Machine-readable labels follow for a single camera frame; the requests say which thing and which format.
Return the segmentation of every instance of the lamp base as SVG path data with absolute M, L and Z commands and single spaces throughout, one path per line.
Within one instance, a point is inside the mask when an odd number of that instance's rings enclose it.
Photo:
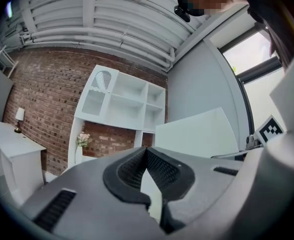
M 19 126 L 19 120 L 17 121 L 17 125 L 16 125 L 16 129 L 14 130 L 15 133 L 20 134 L 21 133 L 21 129 Z
M 20 134 L 21 133 L 21 129 L 19 127 L 17 127 L 15 130 L 14 130 L 15 133 L 17 134 Z

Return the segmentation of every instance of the white dresser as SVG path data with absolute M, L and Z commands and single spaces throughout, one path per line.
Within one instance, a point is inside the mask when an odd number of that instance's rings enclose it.
M 41 150 L 45 148 L 0 122 L 0 196 L 10 195 L 17 207 L 44 184 Z

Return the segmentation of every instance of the white board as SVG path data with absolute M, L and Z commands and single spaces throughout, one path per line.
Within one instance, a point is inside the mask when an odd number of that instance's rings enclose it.
M 239 151 L 221 107 L 157 126 L 155 146 L 204 158 Z

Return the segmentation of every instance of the black vent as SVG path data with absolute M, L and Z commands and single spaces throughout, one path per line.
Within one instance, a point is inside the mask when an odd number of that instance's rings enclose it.
M 118 175 L 122 181 L 140 191 L 142 176 L 146 171 L 146 156 L 143 149 L 138 155 L 134 156 L 128 162 L 123 163 Z
M 160 155 L 147 151 L 148 153 L 148 172 L 152 176 L 159 190 L 163 190 L 175 183 L 180 176 L 178 167 L 168 163 Z
M 231 175 L 231 176 L 236 176 L 237 173 L 238 173 L 238 170 L 224 168 L 224 167 L 216 167 L 213 170 L 215 172 L 219 172 L 219 173 L 222 173 L 222 174 L 228 174 L 228 175 Z
M 75 196 L 75 192 L 68 190 L 60 191 L 37 218 L 34 219 L 34 222 L 44 230 L 51 232 Z

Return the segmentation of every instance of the shelf compartment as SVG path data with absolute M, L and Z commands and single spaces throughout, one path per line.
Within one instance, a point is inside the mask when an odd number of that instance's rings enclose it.
M 82 107 L 82 112 L 94 116 L 99 116 L 102 108 L 102 103 L 105 98 L 105 93 L 90 90 Z
M 144 131 L 155 132 L 156 126 L 164 123 L 165 110 L 154 105 L 147 104 L 144 121 Z
M 148 94 L 147 94 L 148 104 L 161 107 L 163 106 L 163 104 L 165 104 L 166 102 L 165 99 L 166 99 L 166 93 L 163 88 L 153 84 L 149 84 Z
M 118 75 L 112 93 L 119 96 L 127 97 L 129 99 L 143 101 L 145 99 L 146 88 L 146 81 L 136 78 L 134 76 L 120 73 Z
M 143 107 L 141 102 L 112 94 L 105 123 L 126 129 L 140 129 L 143 124 Z

